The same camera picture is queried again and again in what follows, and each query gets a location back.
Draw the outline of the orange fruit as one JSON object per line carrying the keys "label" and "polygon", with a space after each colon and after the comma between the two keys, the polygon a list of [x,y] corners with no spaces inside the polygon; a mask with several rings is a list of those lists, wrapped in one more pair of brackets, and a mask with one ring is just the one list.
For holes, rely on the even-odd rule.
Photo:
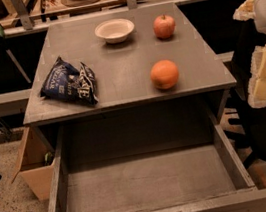
{"label": "orange fruit", "polygon": [[178,82],[179,69],[170,60],[157,61],[151,68],[151,81],[158,89],[170,89]]}

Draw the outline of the blue chip bag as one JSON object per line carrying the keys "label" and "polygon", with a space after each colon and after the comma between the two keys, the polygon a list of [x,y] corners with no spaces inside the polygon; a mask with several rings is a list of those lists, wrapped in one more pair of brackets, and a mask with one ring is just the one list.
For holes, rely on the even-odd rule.
{"label": "blue chip bag", "polygon": [[96,84],[94,71],[87,65],[80,63],[77,70],[58,57],[43,82],[40,96],[65,101],[82,100],[94,105],[99,101],[95,94]]}

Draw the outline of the white paper bowl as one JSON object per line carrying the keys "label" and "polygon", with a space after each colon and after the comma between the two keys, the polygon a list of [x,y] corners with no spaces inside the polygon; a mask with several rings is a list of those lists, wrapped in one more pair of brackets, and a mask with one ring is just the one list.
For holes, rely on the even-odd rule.
{"label": "white paper bowl", "polygon": [[133,32],[135,25],[127,19],[111,19],[100,23],[95,33],[98,38],[109,44],[119,44],[124,42]]}

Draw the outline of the cardboard box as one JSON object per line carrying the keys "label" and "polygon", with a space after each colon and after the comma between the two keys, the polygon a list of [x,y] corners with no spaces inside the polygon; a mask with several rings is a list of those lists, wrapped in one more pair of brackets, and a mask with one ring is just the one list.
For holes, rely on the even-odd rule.
{"label": "cardboard box", "polygon": [[49,152],[50,149],[40,140],[36,132],[30,127],[25,127],[12,173],[12,182],[17,176],[21,176],[40,201],[50,197],[55,164],[46,164],[45,155]]}

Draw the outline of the red apple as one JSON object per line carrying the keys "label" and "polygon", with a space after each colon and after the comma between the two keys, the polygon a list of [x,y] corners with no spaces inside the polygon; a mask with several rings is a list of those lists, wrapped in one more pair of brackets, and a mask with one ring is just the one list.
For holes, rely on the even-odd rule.
{"label": "red apple", "polygon": [[159,15],[153,22],[154,35],[159,39],[172,37],[175,30],[174,18],[169,15]]}

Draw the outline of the grey top drawer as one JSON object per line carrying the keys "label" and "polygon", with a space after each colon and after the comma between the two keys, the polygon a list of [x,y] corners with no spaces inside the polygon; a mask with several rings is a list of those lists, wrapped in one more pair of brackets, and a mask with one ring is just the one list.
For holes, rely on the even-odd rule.
{"label": "grey top drawer", "polygon": [[202,103],[95,116],[59,129],[48,212],[265,212]]}

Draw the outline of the grey wooden drawer cabinet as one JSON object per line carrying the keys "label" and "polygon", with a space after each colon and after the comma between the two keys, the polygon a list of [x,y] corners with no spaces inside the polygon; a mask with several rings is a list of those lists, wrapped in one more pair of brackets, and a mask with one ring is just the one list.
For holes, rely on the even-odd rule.
{"label": "grey wooden drawer cabinet", "polygon": [[[172,37],[159,39],[153,23],[165,14],[176,28]],[[112,45],[96,36],[100,23],[117,18],[135,25],[124,42]],[[58,57],[94,71],[97,104],[40,96]],[[154,64],[163,60],[179,69],[178,82],[165,90],[150,77]],[[233,84],[234,77],[175,4],[116,10],[49,26],[24,123],[40,131],[62,125],[72,164],[206,144],[213,138],[223,94]]]}

